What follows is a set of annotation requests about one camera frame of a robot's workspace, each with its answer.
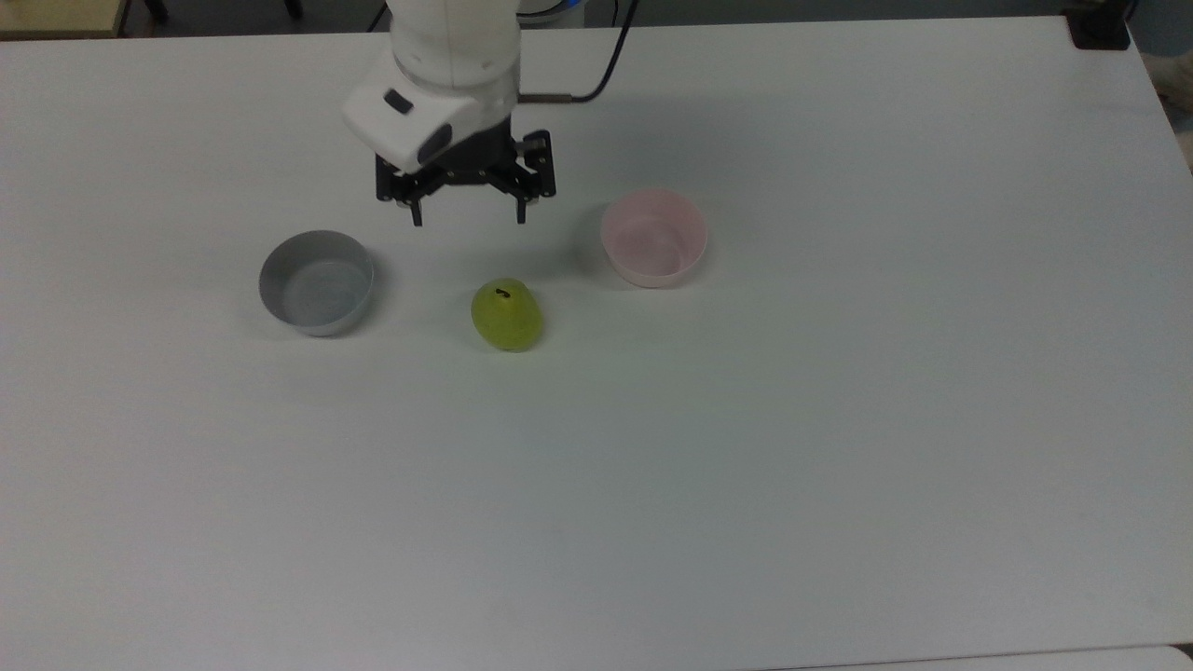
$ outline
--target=pear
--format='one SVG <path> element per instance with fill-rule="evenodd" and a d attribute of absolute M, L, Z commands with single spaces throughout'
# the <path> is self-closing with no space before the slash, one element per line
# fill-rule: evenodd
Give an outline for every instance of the pear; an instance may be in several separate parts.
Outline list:
<path fill-rule="evenodd" d="M 530 349 L 543 333 L 543 313 L 525 284 L 502 277 L 472 296 L 472 325 L 494 347 L 518 352 Z"/>

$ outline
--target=white table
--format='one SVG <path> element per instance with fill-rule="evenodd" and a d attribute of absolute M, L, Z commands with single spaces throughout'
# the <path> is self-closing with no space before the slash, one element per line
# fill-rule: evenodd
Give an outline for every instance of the white table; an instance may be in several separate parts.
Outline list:
<path fill-rule="evenodd" d="M 588 88 L 611 32 L 525 36 Z M 1059 18 L 651 29 L 524 107 L 560 196 L 427 226 L 339 104 L 384 36 L 0 45 L 0 654 L 725 671 L 1193 639 L 1193 183 Z M 693 282 L 601 208 L 690 195 Z M 334 228 L 352 337 L 255 294 Z M 475 288 L 549 322 L 488 349 Z"/>

